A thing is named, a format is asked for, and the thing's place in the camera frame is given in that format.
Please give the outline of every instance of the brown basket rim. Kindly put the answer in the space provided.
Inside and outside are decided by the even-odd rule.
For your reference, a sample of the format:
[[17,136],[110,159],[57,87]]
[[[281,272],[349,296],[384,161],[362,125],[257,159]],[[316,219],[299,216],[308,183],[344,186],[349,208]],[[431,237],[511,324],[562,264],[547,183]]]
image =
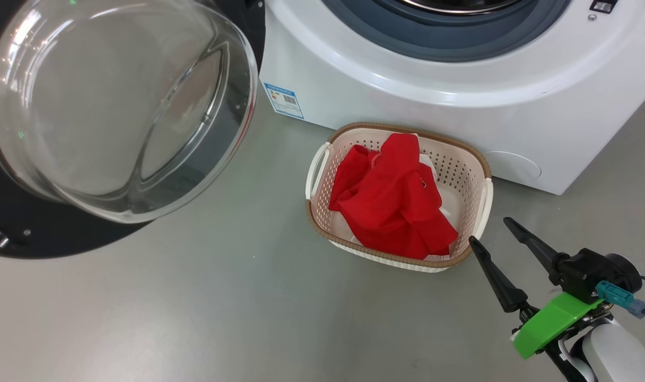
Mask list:
[[[332,134],[332,136],[329,139],[329,143],[330,144],[334,143],[334,141],[337,140],[337,138],[341,134],[344,134],[347,131],[354,130],[357,128],[373,128],[376,130],[390,131],[392,133],[417,134],[418,136],[423,138],[429,138],[430,140],[448,143],[449,145],[456,146],[460,149],[463,149],[471,153],[473,157],[475,157],[483,167],[483,173],[485,174],[485,177],[486,178],[492,177],[492,174],[490,172],[490,165],[487,164],[487,160],[485,159],[485,157],[483,157],[482,153],[478,151],[475,147],[469,145],[468,143],[464,143],[462,141],[456,140],[455,138],[446,137],[444,135],[439,135],[439,134],[435,134],[427,131],[417,130],[414,128],[407,128],[404,126],[398,126],[393,124],[383,124],[383,123],[351,123],[340,128],[334,134]],[[368,247],[363,247],[362,245],[358,245],[358,244],[355,244],[354,242],[350,242],[348,240],[344,240],[332,234],[329,234],[328,232],[323,230],[318,225],[318,223],[316,223],[316,220],[313,217],[312,203],[310,200],[306,201],[306,214],[308,215],[309,222],[311,223],[311,225],[313,225],[313,229],[315,229],[318,232],[318,234],[320,234],[320,236],[324,237],[325,239],[329,241],[334,241],[337,244],[344,245],[344,247],[349,247],[351,249],[355,249],[356,251],[363,252],[364,254],[376,256],[378,258],[388,259],[389,261],[396,261],[398,263],[410,264],[415,266],[425,266],[427,268],[449,268],[451,266],[457,265],[465,261],[465,259],[468,258],[468,256],[470,256],[472,252],[471,246],[469,245],[468,247],[466,247],[466,249],[463,251],[463,253],[460,256],[457,256],[454,259],[449,259],[448,261],[443,261],[438,263],[433,261],[423,261],[422,259],[405,258],[403,256],[392,255],[386,252],[376,251]]]

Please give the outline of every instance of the gray floor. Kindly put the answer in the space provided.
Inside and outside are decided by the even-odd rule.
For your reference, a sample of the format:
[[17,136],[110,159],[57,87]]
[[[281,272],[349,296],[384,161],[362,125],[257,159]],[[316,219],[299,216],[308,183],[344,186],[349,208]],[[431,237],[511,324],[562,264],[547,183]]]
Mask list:
[[[312,230],[304,177],[329,135],[262,98],[235,159],[182,210],[89,254],[0,258],[0,382],[562,380],[545,356],[516,354],[517,317],[474,259],[413,273]],[[565,195],[495,181],[483,242],[543,305],[557,290],[507,215],[645,273],[645,105]],[[616,316],[645,344],[645,319]]]

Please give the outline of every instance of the green 3d-printed part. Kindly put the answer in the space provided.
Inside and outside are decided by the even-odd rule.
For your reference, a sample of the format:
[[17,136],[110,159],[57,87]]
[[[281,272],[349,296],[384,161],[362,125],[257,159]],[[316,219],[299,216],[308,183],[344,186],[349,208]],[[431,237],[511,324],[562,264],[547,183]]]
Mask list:
[[587,305],[568,293],[561,293],[523,325],[513,346],[527,360],[602,301]]

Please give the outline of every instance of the red garment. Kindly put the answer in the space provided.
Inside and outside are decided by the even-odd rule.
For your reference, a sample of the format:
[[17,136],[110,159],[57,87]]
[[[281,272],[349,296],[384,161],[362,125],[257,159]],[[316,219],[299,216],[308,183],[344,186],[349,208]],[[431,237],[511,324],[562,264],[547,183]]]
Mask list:
[[329,209],[339,211],[366,247],[408,258],[449,254],[457,239],[419,141],[393,134],[379,152],[351,148],[339,164]]

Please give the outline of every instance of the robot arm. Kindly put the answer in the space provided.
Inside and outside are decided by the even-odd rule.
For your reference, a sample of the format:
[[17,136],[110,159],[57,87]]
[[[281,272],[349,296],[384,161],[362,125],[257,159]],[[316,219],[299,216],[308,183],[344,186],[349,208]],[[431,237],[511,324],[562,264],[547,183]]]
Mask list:
[[[469,242],[505,312],[519,311],[521,326],[512,331],[521,356],[546,353],[568,382],[645,382],[645,348],[614,320],[613,303],[636,317],[645,315],[645,303],[633,298],[642,277],[628,259],[602,256],[589,249],[569,256],[556,252],[511,218],[504,218],[516,239],[528,246],[563,293],[537,309],[528,295],[514,286],[492,263],[490,253],[475,238]],[[592,328],[585,335],[585,330]],[[572,351],[565,341],[582,336]]]

